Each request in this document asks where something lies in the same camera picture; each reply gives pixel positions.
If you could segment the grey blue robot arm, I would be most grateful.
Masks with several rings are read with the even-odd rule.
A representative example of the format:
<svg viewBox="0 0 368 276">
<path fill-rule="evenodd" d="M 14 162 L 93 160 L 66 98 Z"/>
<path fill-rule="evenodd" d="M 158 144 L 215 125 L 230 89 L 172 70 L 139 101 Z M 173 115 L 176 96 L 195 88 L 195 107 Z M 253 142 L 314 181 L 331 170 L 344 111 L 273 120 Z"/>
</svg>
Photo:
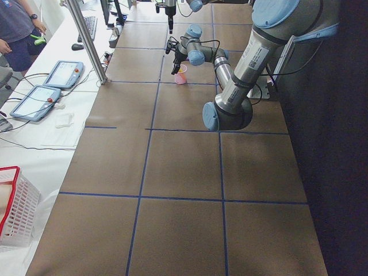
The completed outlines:
<svg viewBox="0 0 368 276">
<path fill-rule="evenodd" d="M 275 50 L 291 37 L 300 42 L 321 41 L 335 35 L 340 6 L 340 1 L 256 1 L 250 39 L 235 69 L 231 69 L 227 51 L 204 46 L 201 27 L 191 24 L 179 41 L 167 41 L 166 53 L 175 52 L 172 73 L 178 73 L 185 60 L 193 66 L 212 63 L 223 91 L 204 105 L 204 125 L 210 131 L 243 129 L 253 116 L 247 94 Z"/>
</svg>

